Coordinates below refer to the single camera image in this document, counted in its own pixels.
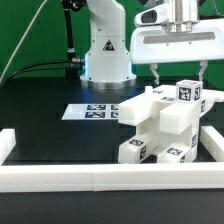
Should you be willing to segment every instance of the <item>white block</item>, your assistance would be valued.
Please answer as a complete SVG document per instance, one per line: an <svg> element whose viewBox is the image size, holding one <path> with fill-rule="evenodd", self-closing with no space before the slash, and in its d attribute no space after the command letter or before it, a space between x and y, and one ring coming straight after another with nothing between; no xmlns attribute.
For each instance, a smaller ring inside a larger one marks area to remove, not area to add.
<svg viewBox="0 0 224 224"><path fill-rule="evenodd" d="M129 190L130 186L129 165L102 165L94 169L94 191Z"/></svg>
<svg viewBox="0 0 224 224"><path fill-rule="evenodd" d="M179 135L198 120L200 114L200 102L175 103L160 112L160 131Z"/></svg>
<svg viewBox="0 0 224 224"><path fill-rule="evenodd" d="M143 135L136 135L120 145L118 162L141 163L151 154L157 144L158 139L153 139L149 132Z"/></svg>
<svg viewBox="0 0 224 224"><path fill-rule="evenodd" d="M119 104L119 123L136 126L148 119L152 115L151 95L144 93Z"/></svg>
<svg viewBox="0 0 224 224"><path fill-rule="evenodd" d="M201 128L201 143L217 162L224 162L224 138L212 126Z"/></svg>
<svg viewBox="0 0 224 224"><path fill-rule="evenodd" d="M223 163L163 163L130 167L130 190L224 187Z"/></svg>
<svg viewBox="0 0 224 224"><path fill-rule="evenodd" d="M3 129L0 132L0 165L2 165L9 153L16 145L15 130Z"/></svg>
<svg viewBox="0 0 224 224"><path fill-rule="evenodd" d="M173 143L158 155L157 163L184 163L190 149L186 145Z"/></svg>
<svg viewBox="0 0 224 224"><path fill-rule="evenodd" d="M0 192L93 191L94 166L1 166Z"/></svg>
<svg viewBox="0 0 224 224"><path fill-rule="evenodd" d="M177 82L177 100L182 102L195 102L201 99L202 82L182 80Z"/></svg>

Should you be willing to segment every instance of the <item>green background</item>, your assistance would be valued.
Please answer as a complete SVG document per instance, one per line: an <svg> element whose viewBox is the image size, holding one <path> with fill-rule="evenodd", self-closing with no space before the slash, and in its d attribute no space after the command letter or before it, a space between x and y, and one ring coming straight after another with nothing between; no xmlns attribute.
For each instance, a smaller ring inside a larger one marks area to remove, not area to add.
<svg viewBox="0 0 224 224"><path fill-rule="evenodd" d="M2 1L0 13L0 74L2 74L11 54L24 34L30 21L43 0ZM134 17L143 8L136 0L118 0L126 10L126 46L129 49L130 37L135 29ZM223 0L216 0L220 13L224 13ZM201 7L201 13L212 14L210 0ZM60 60L67 57L64 13L60 0L48 0L30 33L25 39L7 75L22 66L47 61ZM88 8L78 13L72 12L74 44L77 55L84 57L90 48L90 27ZM199 71L199 63L172 63L159 65L161 76L193 76ZM133 68L138 76L149 75L148 66L138 65ZM63 76L63 71L33 73L29 76ZM224 89L224 61L210 61L204 78L218 88Z"/></svg>

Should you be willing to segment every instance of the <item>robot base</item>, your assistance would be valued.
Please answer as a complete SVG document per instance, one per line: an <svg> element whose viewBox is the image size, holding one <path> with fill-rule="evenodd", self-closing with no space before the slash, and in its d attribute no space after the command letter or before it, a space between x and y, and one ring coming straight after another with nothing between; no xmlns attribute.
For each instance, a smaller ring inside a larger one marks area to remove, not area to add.
<svg viewBox="0 0 224 224"><path fill-rule="evenodd" d="M95 89L121 89L134 86L136 83L136 75L131 75L129 79L120 82L96 82L81 76L81 85Z"/></svg>

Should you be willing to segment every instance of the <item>black table surface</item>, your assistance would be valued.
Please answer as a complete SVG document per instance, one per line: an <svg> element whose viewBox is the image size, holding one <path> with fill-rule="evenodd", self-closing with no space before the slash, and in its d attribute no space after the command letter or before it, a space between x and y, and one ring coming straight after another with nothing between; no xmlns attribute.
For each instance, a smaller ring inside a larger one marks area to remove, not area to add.
<svg viewBox="0 0 224 224"><path fill-rule="evenodd" d="M177 77L162 81L175 84ZM96 90L64 78L15 79L0 89L0 129L14 128L17 145L3 164L111 164L135 128L107 121L62 121L68 104L117 104L151 85ZM223 104L202 119L223 134ZM211 156L201 145L198 161ZM223 223L224 190L0 194L0 223Z"/></svg>

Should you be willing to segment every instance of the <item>stacked blocks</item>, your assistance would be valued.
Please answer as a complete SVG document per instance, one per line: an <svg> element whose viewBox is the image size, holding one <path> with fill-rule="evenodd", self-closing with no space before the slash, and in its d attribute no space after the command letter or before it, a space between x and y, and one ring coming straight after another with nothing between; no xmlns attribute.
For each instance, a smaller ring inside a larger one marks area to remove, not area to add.
<svg viewBox="0 0 224 224"><path fill-rule="evenodd" d="M136 136L120 145L118 162L141 163L150 155L159 163L194 161L199 119L216 100L224 101L220 93L202 92L202 82L183 80L176 86L146 87L144 94L121 103L119 122L136 126Z"/></svg>

